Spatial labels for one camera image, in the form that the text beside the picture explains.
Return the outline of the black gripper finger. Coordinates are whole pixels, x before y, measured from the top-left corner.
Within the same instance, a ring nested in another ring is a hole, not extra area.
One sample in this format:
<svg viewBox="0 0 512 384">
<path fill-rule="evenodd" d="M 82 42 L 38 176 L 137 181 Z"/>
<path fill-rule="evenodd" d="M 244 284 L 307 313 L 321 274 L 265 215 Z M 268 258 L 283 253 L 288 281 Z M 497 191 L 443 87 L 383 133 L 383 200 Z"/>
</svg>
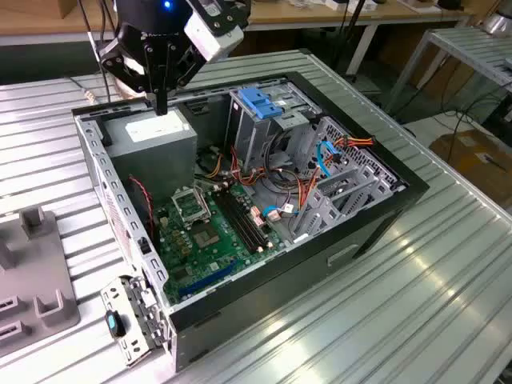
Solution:
<svg viewBox="0 0 512 384">
<path fill-rule="evenodd" d="M 201 69 L 201 54 L 193 45 L 167 44 L 166 67 L 161 92 L 161 115 L 167 114 L 168 94 L 186 86 Z"/>
<path fill-rule="evenodd" d="M 144 92 L 156 115 L 161 115 L 161 76 L 154 50 L 144 38 L 115 38 L 99 51 L 103 69 L 138 93 Z"/>
</svg>

